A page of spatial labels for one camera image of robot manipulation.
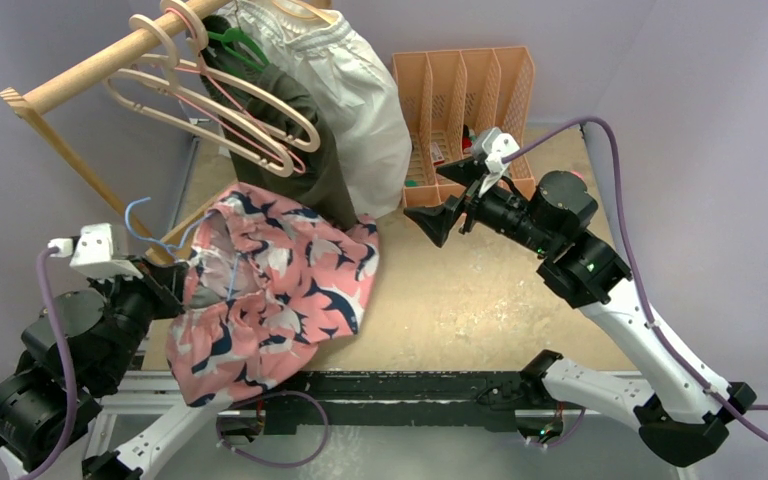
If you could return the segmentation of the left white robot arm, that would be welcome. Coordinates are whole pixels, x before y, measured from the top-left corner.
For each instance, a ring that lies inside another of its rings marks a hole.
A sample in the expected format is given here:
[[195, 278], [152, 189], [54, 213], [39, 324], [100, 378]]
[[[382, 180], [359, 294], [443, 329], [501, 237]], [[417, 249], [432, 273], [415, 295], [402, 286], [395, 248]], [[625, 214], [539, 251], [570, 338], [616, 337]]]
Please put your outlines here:
[[22, 332], [15, 372], [0, 382], [0, 459], [10, 478], [153, 479], [221, 411], [255, 402], [256, 379], [233, 371], [219, 385], [226, 402], [180, 402], [116, 449], [86, 454], [101, 400], [117, 393], [151, 323], [182, 312], [187, 266], [128, 256], [136, 277], [92, 279], [87, 290], [55, 296], [47, 262], [59, 254], [49, 247], [36, 259], [44, 306]]

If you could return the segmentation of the pink patterned shorts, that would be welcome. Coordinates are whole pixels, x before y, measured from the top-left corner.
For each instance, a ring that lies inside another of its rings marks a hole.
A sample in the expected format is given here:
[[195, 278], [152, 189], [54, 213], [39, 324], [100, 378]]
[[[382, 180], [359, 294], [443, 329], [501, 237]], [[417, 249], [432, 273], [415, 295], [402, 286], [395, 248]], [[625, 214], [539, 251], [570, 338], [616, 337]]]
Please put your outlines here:
[[326, 341], [362, 325], [380, 260], [376, 221], [347, 230], [294, 200], [238, 183], [195, 230], [183, 313], [166, 359], [185, 403], [265, 393]]

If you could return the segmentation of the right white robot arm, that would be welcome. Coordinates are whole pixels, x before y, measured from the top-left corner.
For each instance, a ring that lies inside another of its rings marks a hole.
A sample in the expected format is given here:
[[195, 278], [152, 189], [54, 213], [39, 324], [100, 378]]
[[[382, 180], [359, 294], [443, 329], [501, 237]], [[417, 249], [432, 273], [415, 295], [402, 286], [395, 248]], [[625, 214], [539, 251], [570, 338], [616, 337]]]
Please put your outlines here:
[[405, 211], [435, 245], [442, 246], [453, 228], [468, 233], [481, 224], [534, 252], [548, 289], [605, 332], [640, 372], [639, 379], [624, 380], [544, 350], [520, 374], [518, 389], [529, 404], [573, 403], [606, 415], [676, 467], [722, 446], [728, 424], [754, 403], [755, 392], [706, 367], [688, 372], [694, 353], [640, 299], [616, 250], [590, 232], [598, 204], [581, 178], [552, 171], [525, 197], [510, 180], [485, 188], [487, 169], [474, 159], [443, 165], [440, 173], [461, 184], [463, 193]]

